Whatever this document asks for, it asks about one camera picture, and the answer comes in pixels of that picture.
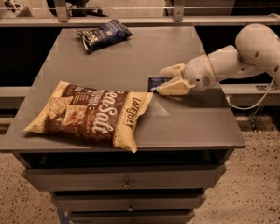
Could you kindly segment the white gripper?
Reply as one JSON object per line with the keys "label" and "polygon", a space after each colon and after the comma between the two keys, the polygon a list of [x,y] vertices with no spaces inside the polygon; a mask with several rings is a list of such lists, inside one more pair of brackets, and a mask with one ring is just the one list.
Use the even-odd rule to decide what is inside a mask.
{"label": "white gripper", "polygon": [[186,95],[192,88],[196,91],[204,91],[217,84],[207,55],[196,57],[186,65],[179,63],[165,67],[160,70],[160,74],[162,77],[172,78],[156,88],[157,93],[163,96]]}

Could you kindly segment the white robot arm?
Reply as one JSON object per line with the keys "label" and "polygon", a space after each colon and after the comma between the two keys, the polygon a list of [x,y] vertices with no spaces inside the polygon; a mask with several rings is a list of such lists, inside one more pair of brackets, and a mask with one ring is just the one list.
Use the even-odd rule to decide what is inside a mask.
{"label": "white robot arm", "polygon": [[192,89],[210,89],[222,80],[262,73],[280,88],[280,38],[263,24],[249,24],[238,33],[234,45],[163,68],[161,76],[167,81],[156,91],[163,96],[186,95]]}

